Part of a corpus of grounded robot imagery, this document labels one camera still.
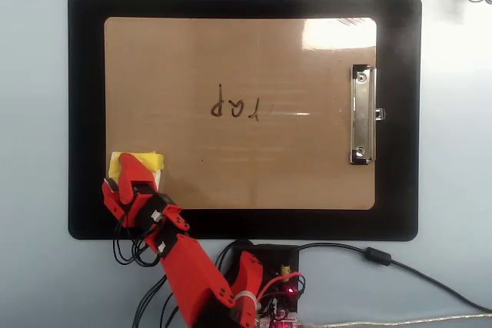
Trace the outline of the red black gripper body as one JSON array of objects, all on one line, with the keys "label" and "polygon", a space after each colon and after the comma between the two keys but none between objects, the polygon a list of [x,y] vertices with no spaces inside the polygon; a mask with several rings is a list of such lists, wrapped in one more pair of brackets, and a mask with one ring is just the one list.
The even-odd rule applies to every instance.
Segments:
[{"label": "red black gripper body", "polygon": [[180,207],[166,194],[156,192],[149,184],[137,183],[132,186],[134,199],[124,206],[127,228],[148,229],[155,222],[152,214],[156,211],[173,221],[180,215]]}]

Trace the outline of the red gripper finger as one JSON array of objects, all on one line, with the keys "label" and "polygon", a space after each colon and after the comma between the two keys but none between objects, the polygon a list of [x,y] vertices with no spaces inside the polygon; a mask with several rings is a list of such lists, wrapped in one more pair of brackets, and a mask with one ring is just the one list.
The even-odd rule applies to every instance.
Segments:
[{"label": "red gripper finger", "polygon": [[134,186],[148,187],[150,194],[157,191],[153,173],[134,155],[123,153],[118,160],[121,165],[118,189],[123,204],[130,204],[135,199]]},{"label": "red gripper finger", "polygon": [[126,209],[121,202],[119,187],[116,182],[112,178],[106,177],[103,180],[102,192],[105,206],[121,224],[125,225]]}]

